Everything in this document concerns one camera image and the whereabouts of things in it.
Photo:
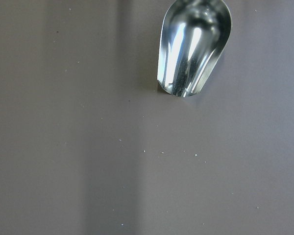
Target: curved metal surface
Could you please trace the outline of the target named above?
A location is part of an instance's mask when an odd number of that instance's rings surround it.
[[[177,0],[167,11],[159,49],[158,81],[168,93],[200,92],[230,36],[231,14],[221,0]]]

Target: scoop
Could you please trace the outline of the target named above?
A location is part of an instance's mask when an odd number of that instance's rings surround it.
[[[158,82],[168,93],[200,92],[228,41],[231,13],[222,0],[177,0],[163,20]]]

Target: shiny metal object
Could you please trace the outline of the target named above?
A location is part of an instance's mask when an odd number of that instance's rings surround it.
[[[163,20],[158,81],[168,93],[200,92],[230,36],[231,14],[222,0],[177,0]]]

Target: metal scoop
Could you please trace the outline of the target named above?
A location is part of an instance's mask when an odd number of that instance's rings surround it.
[[[163,20],[158,81],[168,93],[200,92],[227,43],[231,14],[222,0],[177,0]]]

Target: gray table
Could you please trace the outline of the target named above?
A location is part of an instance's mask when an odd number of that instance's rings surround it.
[[[227,0],[186,99],[156,82],[171,3],[0,0],[0,235],[294,235],[294,0]]]

